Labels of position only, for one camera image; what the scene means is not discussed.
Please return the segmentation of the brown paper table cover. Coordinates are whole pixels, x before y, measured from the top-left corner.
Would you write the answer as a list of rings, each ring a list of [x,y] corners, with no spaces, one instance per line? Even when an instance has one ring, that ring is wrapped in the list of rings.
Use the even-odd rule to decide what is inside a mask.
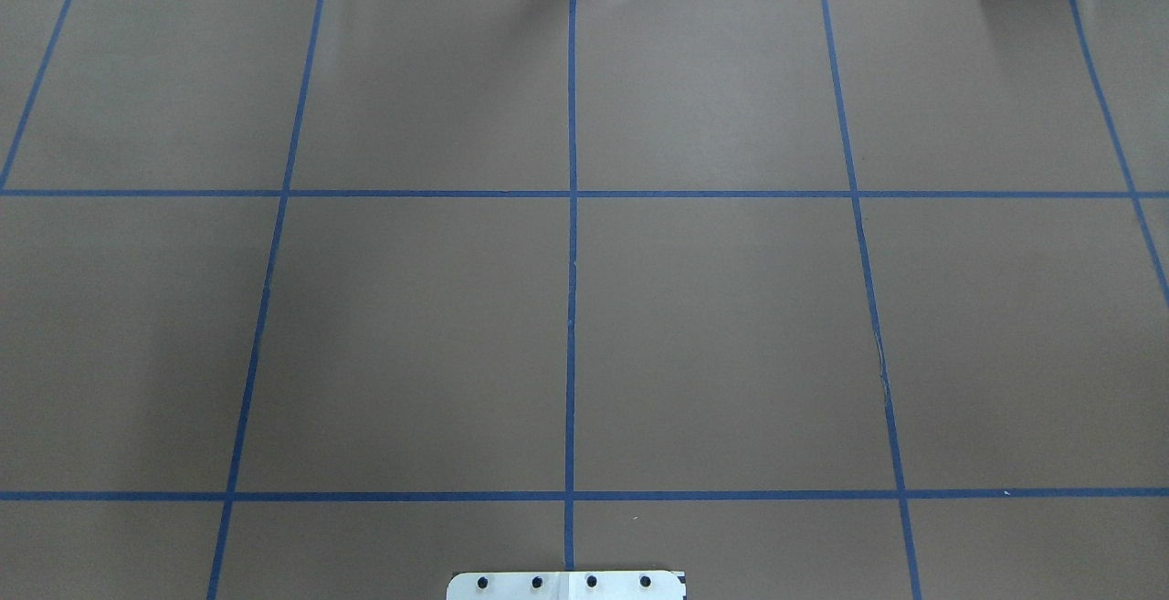
[[[4,0],[4,598],[1165,598],[1165,0]]]

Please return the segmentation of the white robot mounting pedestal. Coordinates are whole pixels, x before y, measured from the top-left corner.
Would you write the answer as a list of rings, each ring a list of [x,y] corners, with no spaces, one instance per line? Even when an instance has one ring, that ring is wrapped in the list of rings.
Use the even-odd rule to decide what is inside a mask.
[[[468,572],[452,575],[447,599],[686,599],[683,572],[593,570]]]

